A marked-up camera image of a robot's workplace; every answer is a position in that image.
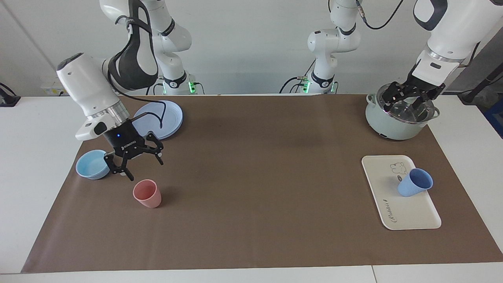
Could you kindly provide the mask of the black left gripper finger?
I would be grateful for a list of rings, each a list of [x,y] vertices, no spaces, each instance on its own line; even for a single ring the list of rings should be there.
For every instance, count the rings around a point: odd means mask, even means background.
[[[392,82],[382,86],[382,106],[391,106],[406,98],[402,84]]]
[[[430,99],[428,96],[418,96],[411,105],[413,115],[427,115],[430,109]]]

